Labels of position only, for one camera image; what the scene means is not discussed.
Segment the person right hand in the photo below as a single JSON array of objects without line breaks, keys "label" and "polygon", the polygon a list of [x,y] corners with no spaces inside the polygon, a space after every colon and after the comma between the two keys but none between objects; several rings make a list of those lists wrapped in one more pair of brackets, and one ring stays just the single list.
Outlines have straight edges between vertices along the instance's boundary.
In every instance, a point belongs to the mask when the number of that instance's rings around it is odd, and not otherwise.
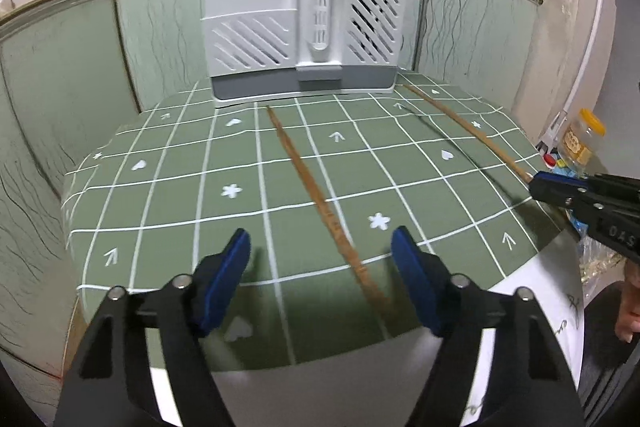
[{"label": "person right hand", "polygon": [[615,334],[619,340],[630,343],[639,332],[640,314],[639,265],[628,260],[624,269],[624,283],[620,294],[620,309],[615,324]]}]

